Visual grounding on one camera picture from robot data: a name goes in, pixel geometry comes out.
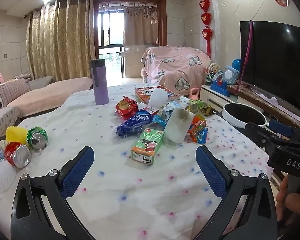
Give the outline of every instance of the drawer handle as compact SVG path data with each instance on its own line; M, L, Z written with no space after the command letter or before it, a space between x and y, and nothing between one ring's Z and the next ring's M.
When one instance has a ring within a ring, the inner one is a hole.
M211 100L210 98L207 98L208 101L210 101L211 103L215 104L216 106L220 107L221 109L223 109L223 106L221 106L220 104L218 104L217 102Z

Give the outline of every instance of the green can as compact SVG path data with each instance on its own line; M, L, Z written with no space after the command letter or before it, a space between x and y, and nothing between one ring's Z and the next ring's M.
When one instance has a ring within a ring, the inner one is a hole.
M35 151L42 151L48 144L48 135L45 129L35 126L28 131L26 141Z

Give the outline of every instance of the pink kettlebell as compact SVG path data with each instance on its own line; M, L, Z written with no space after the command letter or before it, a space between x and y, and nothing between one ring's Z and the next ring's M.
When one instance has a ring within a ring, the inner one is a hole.
M190 100L198 100L199 99L200 88L192 88L190 89Z

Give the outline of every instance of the red heart decoration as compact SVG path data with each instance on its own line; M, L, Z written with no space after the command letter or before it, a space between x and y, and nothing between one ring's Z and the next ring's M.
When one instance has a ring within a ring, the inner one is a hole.
M211 14L210 13L204 13L201 15L201 20L205 25L209 25L211 21Z
M210 1L209 0L203 0L199 3L199 6L202 10L204 10L205 12L208 11L209 6L210 6Z
M210 28L204 29L202 35L206 41L209 41L212 36L212 30Z

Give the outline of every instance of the blue spiky ball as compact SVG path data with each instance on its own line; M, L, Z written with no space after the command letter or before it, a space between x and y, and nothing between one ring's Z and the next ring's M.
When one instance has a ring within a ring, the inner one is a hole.
M241 60L239 60L238 58L235 59L233 62L232 62L232 67L238 71L240 71L240 64L241 64Z

